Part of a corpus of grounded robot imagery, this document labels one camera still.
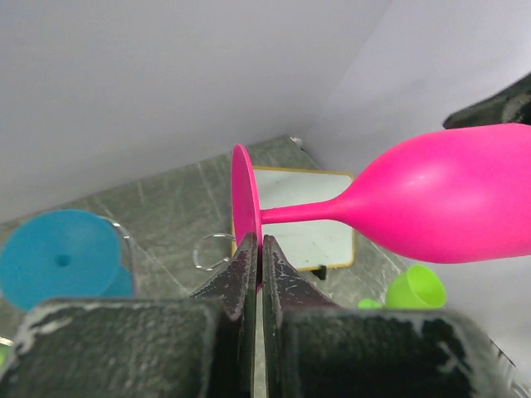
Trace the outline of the blue plastic wine glass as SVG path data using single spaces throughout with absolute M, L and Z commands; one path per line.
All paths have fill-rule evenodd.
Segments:
M 76 209 L 22 224 L 1 249 L 1 295 L 22 311 L 55 298 L 132 298 L 138 293 L 130 233 Z

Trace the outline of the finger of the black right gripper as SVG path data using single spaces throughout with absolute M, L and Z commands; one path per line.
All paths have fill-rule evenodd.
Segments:
M 530 74 L 495 95 L 450 114 L 442 126 L 458 129 L 507 123 L 530 125 Z

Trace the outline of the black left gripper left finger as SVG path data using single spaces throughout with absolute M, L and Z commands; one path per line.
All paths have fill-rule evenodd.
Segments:
M 258 239 L 181 299 L 56 298 L 22 320 L 4 397 L 249 397 Z

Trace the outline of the green plastic wine glass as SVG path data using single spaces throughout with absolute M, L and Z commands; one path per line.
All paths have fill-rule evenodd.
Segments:
M 6 363 L 7 354 L 9 353 L 9 349 L 10 347 L 8 345 L 4 345 L 4 344 L 0 345 L 0 369 L 2 369 Z

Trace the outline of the pink plastic wine glass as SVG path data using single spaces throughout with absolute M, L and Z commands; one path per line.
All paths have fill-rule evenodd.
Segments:
M 252 165 L 245 146 L 235 162 Z M 424 133 L 389 148 L 334 200 L 340 221 L 398 255 L 439 264 L 530 252 L 530 127 Z

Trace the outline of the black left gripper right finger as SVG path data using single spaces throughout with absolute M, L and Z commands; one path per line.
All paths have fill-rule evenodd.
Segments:
M 492 343 L 446 310 L 343 308 L 308 282 L 275 237 L 262 246 L 270 397 L 508 397 Z

